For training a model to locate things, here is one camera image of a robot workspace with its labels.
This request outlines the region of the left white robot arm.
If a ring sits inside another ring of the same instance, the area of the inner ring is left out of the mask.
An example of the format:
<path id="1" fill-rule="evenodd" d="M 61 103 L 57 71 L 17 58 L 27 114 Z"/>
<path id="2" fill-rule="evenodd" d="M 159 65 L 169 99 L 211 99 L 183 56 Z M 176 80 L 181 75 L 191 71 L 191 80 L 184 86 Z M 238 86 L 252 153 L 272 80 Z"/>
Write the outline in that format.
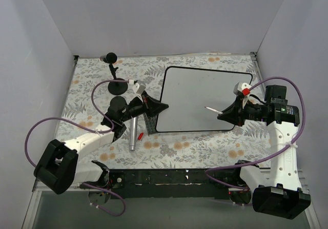
<path id="1" fill-rule="evenodd" d="M 62 194 L 77 183 L 109 187 L 110 170 L 106 165 L 95 160 L 85 164 L 79 161 L 98 148 L 120 139 L 127 129 L 126 121 L 140 115 L 155 117 L 168 107 L 168 104 L 146 92 L 130 102 L 121 96 L 114 97 L 102 122 L 92 132 L 70 140 L 54 139 L 49 142 L 34 169 L 34 176 L 56 194 Z"/>

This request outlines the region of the white whiteboard black frame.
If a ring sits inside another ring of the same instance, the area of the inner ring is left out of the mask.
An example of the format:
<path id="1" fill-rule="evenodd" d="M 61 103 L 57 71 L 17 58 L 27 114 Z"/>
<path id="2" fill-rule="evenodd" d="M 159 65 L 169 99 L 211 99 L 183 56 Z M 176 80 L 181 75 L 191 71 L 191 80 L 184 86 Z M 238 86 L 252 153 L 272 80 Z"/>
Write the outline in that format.
<path id="1" fill-rule="evenodd" d="M 230 72 L 170 66 L 166 69 L 160 101 L 168 108 L 158 115 L 156 131 L 229 131 L 234 125 L 217 119 L 211 109 L 222 111 L 235 101 L 239 82 L 250 84 L 253 76 Z"/>

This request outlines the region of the black perforated plate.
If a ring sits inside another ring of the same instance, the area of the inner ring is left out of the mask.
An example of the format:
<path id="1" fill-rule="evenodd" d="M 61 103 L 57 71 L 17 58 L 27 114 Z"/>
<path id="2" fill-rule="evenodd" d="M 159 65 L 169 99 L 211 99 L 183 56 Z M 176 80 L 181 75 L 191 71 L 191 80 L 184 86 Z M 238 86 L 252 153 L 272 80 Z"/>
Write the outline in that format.
<path id="1" fill-rule="evenodd" d="M 148 135 L 156 134 L 157 116 L 149 117 L 147 114 L 144 114 L 143 117 L 145 120 Z"/>

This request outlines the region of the red white marker pen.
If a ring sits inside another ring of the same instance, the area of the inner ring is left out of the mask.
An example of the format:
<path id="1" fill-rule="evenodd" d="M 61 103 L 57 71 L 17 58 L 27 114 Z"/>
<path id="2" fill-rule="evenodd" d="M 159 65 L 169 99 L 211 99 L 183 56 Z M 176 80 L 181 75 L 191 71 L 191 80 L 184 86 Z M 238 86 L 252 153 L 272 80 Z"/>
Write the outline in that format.
<path id="1" fill-rule="evenodd" d="M 210 110 L 210 111 L 212 111 L 212 112 L 215 112 L 215 113 L 217 113 L 217 114 L 222 114 L 222 112 L 221 111 L 218 111 L 218 110 L 216 110 L 216 109 L 213 109 L 213 108 L 210 108 L 210 107 L 205 107 L 207 110 Z"/>

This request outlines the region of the silver microphone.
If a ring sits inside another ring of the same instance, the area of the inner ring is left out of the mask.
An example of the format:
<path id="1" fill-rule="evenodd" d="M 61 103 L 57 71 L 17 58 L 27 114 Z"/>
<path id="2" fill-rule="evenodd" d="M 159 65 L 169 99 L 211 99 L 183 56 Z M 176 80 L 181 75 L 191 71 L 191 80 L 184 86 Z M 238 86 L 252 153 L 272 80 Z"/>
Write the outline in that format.
<path id="1" fill-rule="evenodd" d="M 138 126 L 138 117 L 134 117 L 130 121 L 130 139 L 129 139 L 130 151 L 135 151 L 136 142 L 137 142 L 137 126 Z"/>

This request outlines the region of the black microphone stand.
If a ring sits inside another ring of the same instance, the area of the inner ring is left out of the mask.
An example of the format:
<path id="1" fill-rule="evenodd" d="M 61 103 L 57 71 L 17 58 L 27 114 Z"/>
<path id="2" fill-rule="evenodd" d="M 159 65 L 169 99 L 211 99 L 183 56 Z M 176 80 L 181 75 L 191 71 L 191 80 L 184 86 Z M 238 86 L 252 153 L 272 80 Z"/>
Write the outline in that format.
<path id="1" fill-rule="evenodd" d="M 118 80 L 118 82 L 109 82 L 108 91 L 112 95 L 116 95 L 116 96 L 124 94 L 126 92 L 126 90 L 128 89 L 128 83 L 123 82 L 122 78 L 117 78 L 116 70 L 118 69 L 118 67 L 115 68 L 112 64 L 109 64 L 109 69 L 113 76 L 113 80 Z"/>

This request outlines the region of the black base bar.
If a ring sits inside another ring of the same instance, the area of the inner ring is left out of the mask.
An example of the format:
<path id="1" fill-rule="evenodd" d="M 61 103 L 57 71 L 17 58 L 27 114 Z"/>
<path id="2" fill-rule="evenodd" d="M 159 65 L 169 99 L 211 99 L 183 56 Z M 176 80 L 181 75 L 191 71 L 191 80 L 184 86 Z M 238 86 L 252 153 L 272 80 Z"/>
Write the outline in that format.
<path id="1" fill-rule="evenodd" d="M 228 200 L 229 188 L 205 169 L 115 169 L 107 187 L 123 198 L 214 198 Z"/>

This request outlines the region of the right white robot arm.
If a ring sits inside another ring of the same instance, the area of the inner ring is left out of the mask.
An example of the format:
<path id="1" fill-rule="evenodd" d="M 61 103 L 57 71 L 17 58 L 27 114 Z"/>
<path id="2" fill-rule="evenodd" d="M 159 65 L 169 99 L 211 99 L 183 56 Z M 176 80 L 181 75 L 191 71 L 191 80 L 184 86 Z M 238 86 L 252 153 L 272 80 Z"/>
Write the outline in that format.
<path id="1" fill-rule="evenodd" d="M 270 176 L 265 178 L 257 164 L 240 160 L 232 173 L 236 186 L 250 189 L 254 211 L 294 219 L 311 204 L 311 197 L 302 191 L 297 170 L 296 137 L 300 112 L 297 106 L 288 104 L 286 87 L 271 85 L 265 89 L 263 104 L 249 101 L 250 85 L 238 83 L 234 88 L 235 101 L 218 116 L 242 126 L 246 120 L 265 122 L 271 139 L 271 152 L 277 153 L 270 160 Z"/>

